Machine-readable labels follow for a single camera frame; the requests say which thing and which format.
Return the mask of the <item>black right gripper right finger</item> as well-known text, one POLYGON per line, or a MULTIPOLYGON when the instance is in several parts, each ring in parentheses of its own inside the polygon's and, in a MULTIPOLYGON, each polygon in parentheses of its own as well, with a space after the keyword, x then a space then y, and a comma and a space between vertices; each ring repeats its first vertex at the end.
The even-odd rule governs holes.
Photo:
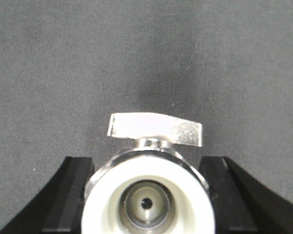
POLYGON ((217 234, 293 234, 293 204, 229 157, 204 156, 199 172, 209 186, 217 234))

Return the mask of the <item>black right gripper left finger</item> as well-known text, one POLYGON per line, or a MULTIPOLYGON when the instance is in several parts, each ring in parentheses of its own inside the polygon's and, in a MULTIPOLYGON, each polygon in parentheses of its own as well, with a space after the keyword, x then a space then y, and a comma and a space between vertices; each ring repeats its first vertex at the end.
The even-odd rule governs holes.
POLYGON ((1 234, 79 234, 84 190, 94 173, 90 157, 66 157, 41 191, 1 234))

